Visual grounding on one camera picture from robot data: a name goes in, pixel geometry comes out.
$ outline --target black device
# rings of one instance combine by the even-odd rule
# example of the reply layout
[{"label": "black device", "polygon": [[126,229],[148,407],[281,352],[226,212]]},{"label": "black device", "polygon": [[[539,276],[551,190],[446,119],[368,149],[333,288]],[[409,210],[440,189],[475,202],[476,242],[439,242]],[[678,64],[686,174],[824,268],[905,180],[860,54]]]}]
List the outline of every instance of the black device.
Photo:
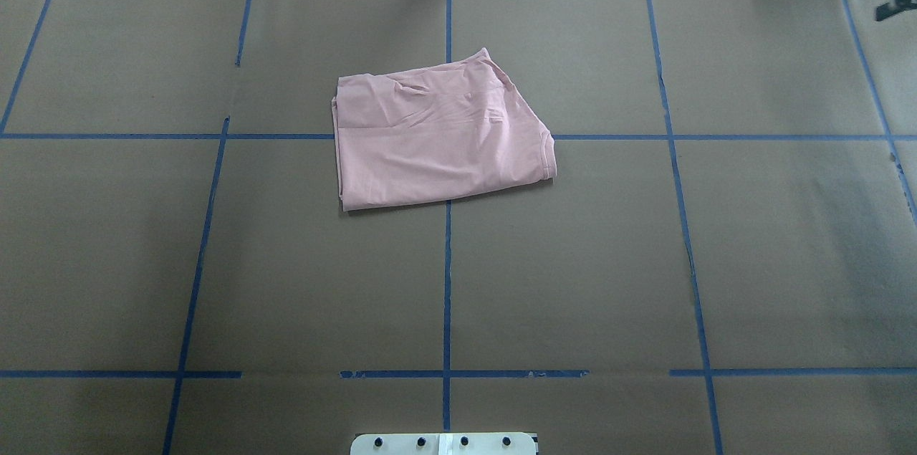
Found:
[{"label": "black device", "polygon": [[892,0],[875,8],[875,20],[882,21],[911,9],[917,9],[917,0]]}]

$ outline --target blue tape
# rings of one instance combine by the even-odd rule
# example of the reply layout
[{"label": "blue tape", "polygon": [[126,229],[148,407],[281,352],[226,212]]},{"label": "blue tape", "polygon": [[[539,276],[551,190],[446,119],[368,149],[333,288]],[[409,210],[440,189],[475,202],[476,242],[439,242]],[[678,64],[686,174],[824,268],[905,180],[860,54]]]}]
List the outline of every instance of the blue tape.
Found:
[{"label": "blue tape", "polygon": [[0,378],[171,379],[174,377],[174,370],[0,370]]},{"label": "blue tape", "polygon": [[[558,141],[668,141],[668,135],[552,135]],[[0,133],[10,140],[219,140],[216,133]],[[672,135],[675,141],[886,141],[884,135]],[[230,140],[333,140],[333,133],[232,133]],[[917,141],[917,135],[892,135]]]},{"label": "blue tape", "polygon": [[3,118],[0,118],[0,133],[6,130],[6,122],[9,122],[10,113],[13,112],[13,105],[16,103],[16,95],[19,94],[19,86],[22,84],[23,77],[26,76],[29,60],[32,59],[32,50],[35,49],[35,43],[39,39],[39,33],[42,31],[42,25],[45,23],[45,17],[48,15],[48,8],[50,5],[52,5],[52,0],[45,0],[42,12],[39,14],[39,21],[35,24],[35,30],[32,31],[32,39],[29,40],[29,46],[26,47],[26,54],[22,57],[22,64],[19,65],[19,73],[16,74],[16,82],[13,82],[13,89],[10,90],[9,100],[6,101],[6,109],[3,111]]},{"label": "blue tape", "polygon": [[911,185],[908,184],[908,176],[904,173],[904,167],[901,167],[901,156],[898,155],[898,148],[895,147],[895,141],[891,135],[891,128],[888,126],[888,119],[885,117],[885,108],[882,107],[882,100],[878,98],[878,90],[875,88],[875,80],[872,77],[872,71],[869,70],[869,63],[865,58],[863,45],[859,40],[857,24],[854,24],[854,17],[850,12],[849,1],[841,0],[841,2],[844,4],[844,15],[846,18],[848,18],[848,26],[850,27],[850,33],[854,38],[854,46],[857,47],[857,54],[859,56],[860,63],[863,66],[865,81],[869,85],[869,92],[872,93],[872,100],[875,103],[875,111],[878,112],[878,119],[882,124],[882,131],[885,133],[885,140],[888,141],[888,148],[890,148],[891,155],[894,157],[895,170],[898,172],[898,181],[901,182],[901,188],[904,190],[904,198],[907,200],[908,209],[911,211],[911,220],[913,220],[914,226],[917,226],[917,206],[914,204],[914,196],[913,193],[911,193]]},{"label": "blue tape", "polygon": [[343,380],[373,378],[442,378],[442,370],[342,370]]},{"label": "blue tape", "polygon": [[698,288],[697,270],[694,266],[694,250],[691,248],[691,231],[688,230],[688,212],[685,207],[684,193],[681,190],[681,172],[678,170],[678,154],[675,151],[675,133],[672,129],[671,110],[668,106],[668,93],[662,78],[662,54],[659,52],[659,37],[656,30],[656,15],[653,11],[653,0],[646,0],[646,11],[649,14],[649,28],[653,38],[653,53],[656,56],[656,76],[659,82],[659,95],[662,108],[665,110],[666,134],[668,135],[668,155],[671,158],[672,176],[675,178],[675,195],[678,198],[678,215],[681,217],[681,235],[684,237],[685,250],[688,252],[688,265],[691,268],[691,288],[694,291],[694,320],[697,323],[698,340],[701,342],[701,359],[704,362],[704,383],[707,387],[707,406],[710,410],[710,423],[714,433],[716,455],[723,455],[723,438],[720,434],[720,418],[716,408],[714,379],[710,376],[710,353],[707,350],[707,334],[704,328],[704,311],[701,309],[701,290]]},{"label": "blue tape", "polygon": [[213,221],[213,203],[216,201],[216,185],[220,180],[220,170],[223,168],[223,153],[226,150],[226,136],[229,132],[229,117],[223,121],[223,131],[220,133],[220,146],[216,151],[216,163],[213,165],[213,180],[210,182],[210,196],[207,199],[207,212],[203,218],[203,233],[201,245],[197,250],[197,265],[194,268],[194,281],[191,287],[191,298],[188,302],[188,315],[184,322],[184,335],[181,338],[181,354],[178,360],[178,375],[175,378],[173,400],[169,409],[169,423],[166,426],[166,436],[163,442],[163,455],[171,451],[171,439],[175,432],[175,418],[178,416],[179,400],[181,399],[181,381],[184,377],[184,368],[188,361],[188,348],[191,344],[191,332],[194,324],[194,312],[197,308],[197,296],[201,288],[203,276],[203,256],[207,250],[207,241],[210,239],[210,224]]},{"label": "blue tape", "polygon": [[[708,371],[699,369],[673,369],[669,376],[676,378],[704,377]],[[917,374],[917,367],[800,367],[776,369],[711,369],[717,378],[752,376],[897,376]]]},{"label": "blue tape", "polygon": [[215,134],[143,134],[143,133],[4,133],[12,140],[219,140]]},{"label": "blue tape", "polygon": [[667,135],[551,135],[556,140],[666,140]]},{"label": "blue tape", "polygon": [[241,380],[241,370],[187,370],[184,379],[188,380]]},{"label": "blue tape", "polygon": [[[373,378],[442,378],[442,370],[342,370],[343,380]],[[454,378],[582,378],[589,370],[450,370],[449,379]]]},{"label": "blue tape", "polygon": [[307,133],[236,133],[227,135],[231,140],[333,140],[334,134],[307,134]]},{"label": "blue tape", "polygon": [[446,63],[452,63],[452,0],[446,0]]},{"label": "blue tape", "polygon": [[[2,378],[129,378],[166,379],[177,377],[174,370],[0,370]],[[186,373],[186,378],[209,380],[238,380],[242,373],[235,370],[197,370]]]},{"label": "blue tape", "polygon": [[236,66],[242,66],[242,47],[245,47],[245,33],[249,29],[249,12],[251,0],[245,0],[245,11],[242,14],[242,27],[239,28],[239,52],[236,53]]},{"label": "blue tape", "polygon": [[446,249],[443,263],[443,431],[450,428],[452,371],[452,201],[446,201]]},{"label": "blue tape", "polygon": [[452,378],[582,378],[588,370],[453,370]]},{"label": "blue tape", "polygon": [[882,141],[883,135],[673,135],[682,140],[725,141]]}]

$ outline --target folded shirt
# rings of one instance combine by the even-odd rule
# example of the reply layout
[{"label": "folded shirt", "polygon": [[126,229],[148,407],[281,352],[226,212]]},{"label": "folded shirt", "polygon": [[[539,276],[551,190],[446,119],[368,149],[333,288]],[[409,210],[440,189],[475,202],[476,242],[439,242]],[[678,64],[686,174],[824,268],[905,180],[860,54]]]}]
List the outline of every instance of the folded shirt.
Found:
[{"label": "folded shirt", "polygon": [[344,211],[433,203],[557,175],[554,139],[491,60],[337,82],[331,100]]}]

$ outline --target black bracket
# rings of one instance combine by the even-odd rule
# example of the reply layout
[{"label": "black bracket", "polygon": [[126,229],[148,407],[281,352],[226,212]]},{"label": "black bracket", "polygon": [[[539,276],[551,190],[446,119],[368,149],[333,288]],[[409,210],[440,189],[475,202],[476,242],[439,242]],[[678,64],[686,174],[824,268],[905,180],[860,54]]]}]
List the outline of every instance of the black bracket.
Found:
[{"label": "black bracket", "polygon": [[917,0],[892,0],[875,8],[875,20],[882,21],[911,9],[917,9]]}]

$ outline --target blue tape line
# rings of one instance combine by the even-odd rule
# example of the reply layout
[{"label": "blue tape line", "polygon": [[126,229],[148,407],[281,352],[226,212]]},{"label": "blue tape line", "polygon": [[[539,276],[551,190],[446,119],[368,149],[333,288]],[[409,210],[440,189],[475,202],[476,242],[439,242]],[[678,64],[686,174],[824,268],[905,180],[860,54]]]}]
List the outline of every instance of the blue tape line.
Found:
[{"label": "blue tape line", "polygon": [[[668,135],[552,135],[559,141],[668,141]],[[215,133],[0,133],[10,140],[219,140]],[[885,141],[884,135],[672,135],[675,141]],[[333,140],[332,133],[231,133],[230,140]],[[917,135],[892,135],[917,141]]]},{"label": "blue tape line", "polygon": [[[167,379],[178,375],[174,370],[0,370],[2,378],[129,378],[129,379]],[[238,380],[242,373],[233,370],[197,370],[186,373],[186,378]]]},{"label": "blue tape line", "polygon": [[20,140],[217,140],[215,134],[143,134],[143,133],[4,133],[3,139]]},{"label": "blue tape line", "polygon": [[895,147],[895,142],[892,139],[891,128],[888,126],[888,119],[885,117],[885,108],[882,106],[882,100],[878,98],[878,90],[875,88],[875,80],[872,77],[872,71],[869,70],[869,63],[865,58],[863,45],[859,40],[857,24],[854,24],[854,17],[850,12],[850,2],[848,0],[841,0],[841,2],[844,4],[844,15],[846,18],[848,18],[850,33],[854,38],[854,46],[857,47],[857,54],[860,57],[860,63],[863,66],[865,81],[869,85],[869,92],[872,93],[872,100],[875,103],[875,111],[878,112],[878,119],[882,124],[882,131],[885,133],[885,140],[888,141],[888,148],[890,148],[891,155],[893,155],[895,158],[895,170],[898,172],[898,181],[901,182],[901,188],[904,190],[904,198],[907,200],[908,208],[910,208],[911,211],[911,220],[913,220],[914,226],[917,226],[917,206],[914,204],[914,196],[913,193],[911,193],[911,185],[908,184],[908,177],[904,173],[904,167],[901,167],[901,156],[898,155],[898,148]]},{"label": "blue tape line", "polygon": [[239,28],[239,52],[236,53],[236,66],[242,66],[242,47],[245,47],[245,33],[249,29],[249,12],[251,12],[251,0],[245,0],[242,27]]},{"label": "blue tape line", "polygon": [[556,140],[666,140],[667,135],[551,135]]},{"label": "blue tape line", "polygon": [[442,378],[442,370],[342,370],[343,380],[371,378]]},{"label": "blue tape line", "polygon": [[673,135],[682,140],[725,141],[882,141],[883,135]]},{"label": "blue tape line", "polygon": [[446,63],[452,63],[452,0],[446,0]]},{"label": "blue tape line", "polygon": [[171,379],[174,377],[174,370],[0,370],[0,378]]},{"label": "blue tape line", "polygon": [[446,201],[446,249],[443,263],[443,431],[451,426],[452,382],[452,201]]},{"label": "blue tape line", "polygon": [[220,170],[223,168],[223,153],[226,150],[226,135],[229,131],[229,117],[223,121],[223,131],[220,132],[220,146],[216,151],[216,163],[213,165],[213,180],[210,182],[210,196],[207,199],[207,212],[203,218],[203,233],[201,245],[197,250],[197,265],[194,268],[194,282],[191,287],[191,298],[188,302],[188,316],[184,322],[184,335],[181,338],[181,354],[178,361],[178,376],[175,378],[173,400],[169,409],[169,423],[166,426],[166,436],[163,442],[163,455],[171,451],[171,439],[175,432],[175,418],[178,415],[179,400],[181,399],[181,381],[184,377],[184,368],[188,361],[188,347],[191,344],[191,331],[194,324],[194,312],[197,308],[197,295],[201,288],[203,276],[203,256],[207,250],[207,241],[210,239],[210,224],[213,221],[213,203],[216,201],[216,185],[220,180]]},{"label": "blue tape line", "polygon": [[[799,367],[773,369],[711,369],[717,378],[751,376],[897,376],[917,374],[917,367]],[[697,378],[706,371],[698,369],[673,369],[669,376]]]},{"label": "blue tape line", "polygon": [[582,378],[588,370],[453,370],[452,378]]},{"label": "blue tape line", "polygon": [[10,113],[13,112],[13,105],[16,103],[16,95],[19,93],[19,86],[22,84],[23,77],[26,76],[26,69],[29,67],[29,60],[32,58],[32,50],[35,49],[35,43],[39,39],[39,33],[42,31],[42,24],[48,15],[48,8],[52,5],[52,0],[45,0],[42,12],[39,14],[39,21],[35,24],[35,30],[32,31],[32,39],[29,40],[29,46],[26,47],[26,54],[22,57],[22,64],[19,65],[19,74],[16,74],[16,82],[13,82],[13,90],[10,90],[9,100],[6,101],[6,109],[3,111],[3,118],[0,118],[0,133],[6,130],[6,122],[9,122]]},{"label": "blue tape line", "polygon": [[307,133],[236,133],[227,135],[231,140],[333,140],[334,134],[307,134]]},{"label": "blue tape line", "polygon": [[241,380],[241,370],[187,370],[184,379],[192,380]]},{"label": "blue tape line", "polygon": [[[449,379],[454,378],[582,378],[589,370],[450,370]],[[373,378],[442,378],[442,370],[342,370],[343,380]]]},{"label": "blue tape line", "polygon": [[697,270],[694,266],[694,250],[691,248],[691,231],[688,230],[688,212],[685,207],[684,193],[681,188],[681,172],[678,170],[678,154],[675,151],[675,133],[672,128],[671,110],[668,106],[668,93],[662,78],[662,54],[659,52],[659,37],[656,30],[656,15],[653,11],[653,0],[646,0],[646,11],[649,14],[649,29],[653,38],[653,54],[656,56],[656,77],[659,83],[659,95],[662,108],[665,110],[666,134],[668,135],[668,155],[671,158],[672,176],[675,178],[675,195],[678,198],[678,215],[681,217],[681,235],[684,237],[685,250],[688,252],[688,265],[691,268],[691,288],[694,291],[694,320],[697,323],[698,340],[701,342],[701,359],[704,362],[704,383],[707,387],[707,406],[710,410],[710,423],[714,433],[716,455],[723,455],[723,438],[720,434],[720,418],[716,408],[714,379],[710,374],[710,353],[707,348],[707,334],[704,328],[704,311],[701,309],[701,290],[698,288]]}]

